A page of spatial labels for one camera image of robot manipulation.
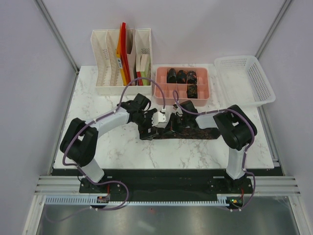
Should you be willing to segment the dark paisley necktie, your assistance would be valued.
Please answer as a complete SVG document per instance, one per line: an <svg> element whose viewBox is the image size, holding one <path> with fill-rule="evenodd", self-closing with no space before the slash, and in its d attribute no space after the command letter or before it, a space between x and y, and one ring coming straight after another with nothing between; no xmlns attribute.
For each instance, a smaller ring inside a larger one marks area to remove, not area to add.
<svg viewBox="0 0 313 235"><path fill-rule="evenodd" d="M182 128L180 131L158 128L154 140L182 139L182 140L216 140L221 136L217 128L193 129Z"/></svg>

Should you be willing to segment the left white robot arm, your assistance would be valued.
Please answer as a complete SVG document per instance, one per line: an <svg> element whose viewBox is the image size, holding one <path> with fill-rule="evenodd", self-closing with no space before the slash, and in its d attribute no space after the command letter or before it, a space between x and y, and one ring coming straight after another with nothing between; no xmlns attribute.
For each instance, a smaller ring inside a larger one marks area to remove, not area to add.
<svg viewBox="0 0 313 235"><path fill-rule="evenodd" d="M90 187L96 192L107 188L107 180L103 178L104 171L95 160L98 139L105 133L124 124L133 122L140 129L146 130L153 126L153 115L157 109L146 110L151 101L142 94L137 94L133 100L120 102L118 106L91 121L75 118L71 121L60 145L64 158L74 161L90 180Z"/></svg>

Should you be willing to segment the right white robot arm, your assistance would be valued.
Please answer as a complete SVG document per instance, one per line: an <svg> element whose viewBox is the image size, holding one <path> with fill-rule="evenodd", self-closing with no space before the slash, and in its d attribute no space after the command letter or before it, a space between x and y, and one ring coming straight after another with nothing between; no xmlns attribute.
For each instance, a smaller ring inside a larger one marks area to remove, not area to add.
<svg viewBox="0 0 313 235"><path fill-rule="evenodd" d="M238 105L221 111L199 113L192 101L178 105L181 113L170 115L161 137L165 139L213 140L222 137L229 147L224 187L234 193L246 174L246 152L252 146L257 128Z"/></svg>

